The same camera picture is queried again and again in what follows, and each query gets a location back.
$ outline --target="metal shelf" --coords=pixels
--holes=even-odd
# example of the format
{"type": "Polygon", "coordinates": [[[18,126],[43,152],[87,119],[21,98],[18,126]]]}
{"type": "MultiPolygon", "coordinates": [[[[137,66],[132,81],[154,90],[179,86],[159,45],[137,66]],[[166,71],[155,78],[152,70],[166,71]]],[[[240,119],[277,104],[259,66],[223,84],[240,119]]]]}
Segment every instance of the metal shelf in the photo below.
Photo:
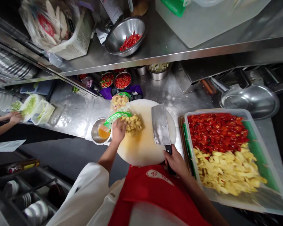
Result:
{"type": "Polygon", "coordinates": [[[12,81],[10,83],[4,83],[0,81],[0,87],[4,86],[10,86],[10,85],[18,85],[18,84],[24,84],[24,83],[32,83],[32,82],[41,82],[41,81],[47,81],[47,80],[52,80],[52,79],[58,79],[58,77],[49,74],[46,71],[40,71],[35,78],[32,79],[23,79],[20,81],[12,81]]]}
{"type": "Polygon", "coordinates": [[[111,55],[95,36],[86,56],[64,61],[64,76],[283,47],[283,0],[271,1],[256,17],[211,40],[187,48],[149,2],[148,33],[129,57],[111,55]]]}

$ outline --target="white chef jacket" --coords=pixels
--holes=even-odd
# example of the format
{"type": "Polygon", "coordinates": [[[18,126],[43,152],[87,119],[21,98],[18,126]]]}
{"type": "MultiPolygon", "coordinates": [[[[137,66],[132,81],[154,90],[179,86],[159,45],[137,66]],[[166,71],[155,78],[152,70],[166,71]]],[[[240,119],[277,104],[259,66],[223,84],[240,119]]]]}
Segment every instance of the white chef jacket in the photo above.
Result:
{"type": "MultiPolygon", "coordinates": [[[[108,181],[109,173],[104,167],[97,163],[88,163],[47,226],[108,225],[125,179],[111,192],[109,192],[108,181]]],[[[146,202],[137,202],[133,205],[129,225],[186,224],[160,207],[146,202]]]]}

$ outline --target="hand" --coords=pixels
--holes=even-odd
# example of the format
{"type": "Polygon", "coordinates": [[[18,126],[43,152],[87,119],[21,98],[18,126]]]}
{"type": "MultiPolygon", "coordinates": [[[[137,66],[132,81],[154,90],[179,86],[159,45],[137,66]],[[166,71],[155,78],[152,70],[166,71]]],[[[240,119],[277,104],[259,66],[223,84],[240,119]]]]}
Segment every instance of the hand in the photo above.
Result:
{"type": "Polygon", "coordinates": [[[14,115],[17,115],[17,114],[19,114],[19,112],[17,112],[17,111],[12,111],[12,112],[8,113],[7,115],[5,115],[4,117],[5,117],[6,119],[10,119],[11,117],[13,117],[14,115]]]}
{"type": "Polygon", "coordinates": [[[14,114],[10,118],[9,122],[17,124],[17,123],[19,123],[23,119],[23,116],[19,112],[17,112],[17,111],[14,111],[14,112],[11,112],[11,113],[14,113],[14,114]]]}
{"type": "Polygon", "coordinates": [[[126,126],[127,123],[124,123],[124,121],[120,120],[118,118],[113,124],[112,124],[112,141],[120,144],[120,142],[125,137],[126,133],[126,126]]]}
{"type": "Polygon", "coordinates": [[[172,144],[172,155],[170,155],[165,150],[163,152],[164,152],[166,165],[169,164],[172,170],[174,170],[175,173],[177,173],[180,178],[189,176],[190,173],[188,171],[188,168],[186,167],[186,163],[173,144],[172,144]]]}

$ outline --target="bowl of chopped chili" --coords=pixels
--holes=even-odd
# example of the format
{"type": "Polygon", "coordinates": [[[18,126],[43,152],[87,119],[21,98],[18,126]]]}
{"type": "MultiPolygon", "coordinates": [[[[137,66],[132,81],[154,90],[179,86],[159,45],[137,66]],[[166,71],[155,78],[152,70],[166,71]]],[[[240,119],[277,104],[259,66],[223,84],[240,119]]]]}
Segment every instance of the bowl of chopped chili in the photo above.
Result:
{"type": "Polygon", "coordinates": [[[124,90],[131,84],[131,75],[127,72],[119,73],[114,80],[114,86],[118,89],[124,90]]]}
{"type": "Polygon", "coordinates": [[[101,76],[100,86],[102,88],[108,88],[112,86],[114,82],[114,74],[111,72],[107,72],[101,76]]]}
{"type": "Polygon", "coordinates": [[[144,17],[129,17],[109,32],[105,49],[110,54],[127,57],[139,48],[147,30],[148,23],[144,17]]]}

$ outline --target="steel bowl of red chili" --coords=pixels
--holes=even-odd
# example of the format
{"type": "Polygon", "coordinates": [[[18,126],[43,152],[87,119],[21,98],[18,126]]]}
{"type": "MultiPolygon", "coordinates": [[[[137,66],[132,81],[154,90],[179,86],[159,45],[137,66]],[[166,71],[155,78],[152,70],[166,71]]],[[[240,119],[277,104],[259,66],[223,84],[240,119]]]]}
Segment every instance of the steel bowl of red chili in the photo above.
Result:
{"type": "Polygon", "coordinates": [[[129,17],[109,32],[105,49],[110,54],[127,57],[139,48],[147,30],[148,23],[144,17],[129,17]]]}
{"type": "Polygon", "coordinates": [[[107,72],[102,75],[100,86],[103,88],[108,88],[113,84],[113,82],[114,82],[114,74],[112,74],[111,72],[107,72]]]}
{"type": "Polygon", "coordinates": [[[131,84],[131,75],[127,72],[119,73],[114,80],[114,86],[118,89],[125,89],[131,84]]]}
{"type": "Polygon", "coordinates": [[[229,113],[188,116],[193,147],[210,155],[213,151],[241,151],[240,145],[249,141],[242,119],[229,113]]]}

